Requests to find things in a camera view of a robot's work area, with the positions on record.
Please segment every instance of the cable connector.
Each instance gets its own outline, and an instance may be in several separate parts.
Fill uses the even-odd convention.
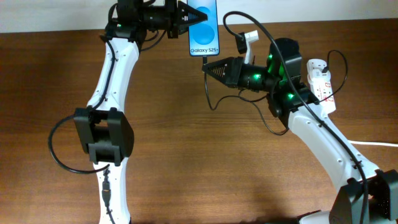
[[[102,200],[105,203],[105,207],[109,207],[111,201],[111,185],[108,181],[109,170],[104,171],[104,181],[102,182]]]
[[[246,56],[244,58],[244,63],[248,65],[254,64],[254,55],[251,44],[259,40],[259,33],[256,30],[248,32],[247,34],[244,34],[244,38],[246,39],[246,48],[247,48]]]
[[[325,74],[329,71],[329,65],[326,65],[325,68],[323,68],[322,73]]]
[[[239,37],[235,37],[235,41],[239,54],[245,54],[248,51],[248,46],[246,45],[246,38],[244,36],[244,32],[240,33]]]

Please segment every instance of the smartphone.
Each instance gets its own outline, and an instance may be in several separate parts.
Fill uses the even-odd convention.
[[[216,0],[187,0],[192,8],[207,14],[207,21],[189,27],[189,51],[191,56],[220,54]]]

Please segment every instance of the robotic arm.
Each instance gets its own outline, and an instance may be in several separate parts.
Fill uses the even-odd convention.
[[[87,108],[77,108],[70,116],[75,121],[83,150],[89,154],[96,169],[100,224],[131,222],[126,201],[126,166],[134,145],[134,132],[124,115],[124,101],[147,30],[164,30],[168,38],[174,39],[189,26],[207,20],[206,14],[182,2],[177,5],[176,0],[166,0],[165,6],[151,6],[153,2],[118,0],[111,8],[108,25],[101,37],[106,43],[106,54],[98,85]],[[112,18],[115,9],[118,18]],[[246,59],[230,57],[208,63],[203,66],[203,71],[230,88],[269,92],[267,100],[272,114],[306,143],[338,191],[330,212],[302,216],[298,223],[357,224],[361,217],[363,223],[388,223],[388,220],[397,219],[398,173],[395,170],[381,171],[356,150],[328,119],[316,96],[300,83],[302,58],[298,43],[277,39],[271,44],[267,66],[261,67],[250,64],[250,44],[258,39],[257,32],[236,37],[239,53],[248,52]],[[69,169],[53,153],[52,135],[66,120],[61,120],[50,133],[50,152],[64,169],[93,173]],[[369,203],[363,203],[365,186],[373,196]]]
[[[103,69],[87,108],[77,108],[74,121],[81,145],[97,172],[101,203],[100,224],[130,223],[126,201],[126,166],[134,145],[134,132],[124,115],[124,102],[132,69],[138,61],[147,30],[162,29],[178,38],[207,15],[183,2],[118,0],[109,11],[101,39],[106,43]],[[117,10],[118,18],[112,18]]]
[[[252,37],[255,33],[233,33],[225,23],[231,14],[252,20],[271,40],[266,67],[250,64],[250,44],[256,40]],[[330,212],[309,213],[292,223],[395,223],[398,218],[397,171],[381,171],[355,149],[331,122],[329,111],[304,83],[300,83],[302,57],[298,43],[286,38],[274,40],[258,21],[242,12],[227,13],[224,26],[235,35],[239,53],[247,51],[246,59],[230,57],[206,63],[203,72],[229,88],[268,92],[272,114],[310,148],[338,191]],[[365,189],[373,196],[369,203]]]

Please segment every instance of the wood grain surface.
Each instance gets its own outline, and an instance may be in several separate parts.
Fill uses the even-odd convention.
[[[344,52],[349,77],[331,115],[348,139],[396,142],[398,135],[398,20],[266,24],[275,38],[298,40],[305,63]],[[232,26],[237,32],[253,25]],[[0,223],[98,223],[95,175],[57,166],[47,136],[60,119],[84,107],[104,60],[102,31],[0,34]],[[221,54],[237,56],[234,37],[220,27]],[[269,41],[254,44],[265,65]],[[344,73],[331,58],[336,89]],[[213,102],[237,90],[210,79]],[[248,98],[260,96],[245,93]],[[201,58],[188,37],[163,40],[143,52],[126,98],[136,143],[127,166],[127,202],[135,223],[239,223],[329,210],[336,192],[327,173],[292,133],[278,137],[251,105],[229,99],[217,111],[206,102]],[[266,121],[282,129],[258,103]],[[54,139],[59,158],[91,169],[73,123]],[[357,147],[384,170],[398,169],[398,151]]]

